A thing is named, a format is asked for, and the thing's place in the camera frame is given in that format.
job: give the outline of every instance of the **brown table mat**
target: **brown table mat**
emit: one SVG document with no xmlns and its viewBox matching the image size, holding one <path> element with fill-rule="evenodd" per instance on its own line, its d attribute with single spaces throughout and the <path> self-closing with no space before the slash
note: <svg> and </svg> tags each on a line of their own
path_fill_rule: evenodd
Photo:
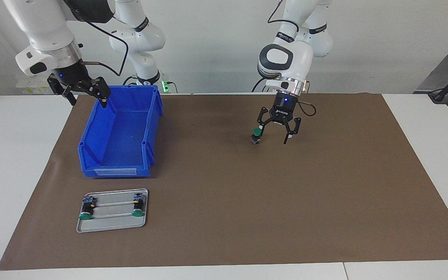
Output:
<svg viewBox="0 0 448 280">
<path fill-rule="evenodd" d="M 276 124 L 251 145 L 273 99 L 164 96 L 152 177 L 89 179 L 81 96 L 0 270 L 448 259 L 448 210 L 382 96 L 309 94 L 288 145 Z M 140 187 L 144 227 L 75 231 L 84 194 Z"/>
</svg>

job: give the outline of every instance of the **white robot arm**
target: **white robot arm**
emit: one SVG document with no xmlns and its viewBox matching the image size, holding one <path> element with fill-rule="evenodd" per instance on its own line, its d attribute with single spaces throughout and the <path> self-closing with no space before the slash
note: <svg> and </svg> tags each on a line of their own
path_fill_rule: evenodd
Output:
<svg viewBox="0 0 448 280">
<path fill-rule="evenodd" d="M 298 133 L 301 118 L 294 119 L 295 128 L 288 122 L 293 119 L 293 111 L 305 90 L 306 75 L 309 73 L 314 56 L 325 57 L 333 45 L 327 31 L 327 8 L 332 0 L 287 0 L 281 27 L 272 44 L 265 46 L 259 55 L 257 70 L 267 79 L 266 85 L 276 92 L 270 110 L 262 107 L 257 122 L 259 127 L 251 135 L 254 144 L 260 143 L 265 126 L 270 123 L 286 127 L 284 144 Z M 270 117 L 263 121 L 263 115 Z"/>
<path fill-rule="evenodd" d="M 158 80 L 155 61 L 145 52 L 162 48 L 165 37 L 158 27 L 148 22 L 139 0 L 3 1 L 30 42 L 29 47 L 16 55 L 18 66 L 28 76 L 51 70 L 48 78 L 51 89 L 66 97 L 72 105 L 76 100 L 71 91 L 77 91 L 94 96 L 106 107 L 110 89 L 102 77 L 89 77 L 85 65 L 102 64 L 82 61 L 80 45 L 76 44 L 67 27 L 67 20 L 85 21 L 91 25 L 107 23 L 118 9 L 117 19 L 132 28 L 112 32 L 110 44 L 119 53 L 126 52 L 123 42 L 114 42 L 116 39 L 112 38 L 117 33 L 129 46 L 127 57 L 135 66 L 138 80 L 145 85 Z"/>
<path fill-rule="evenodd" d="M 150 23 L 139 0 L 115 0 L 115 19 L 131 28 L 114 30 L 129 45 L 128 59 L 136 70 L 138 84 L 154 85 L 160 79 L 155 59 L 148 51 L 160 50 L 165 45 L 162 30 Z M 124 45 L 110 37 L 110 45 L 118 53 L 124 53 Z"/>
</svg>

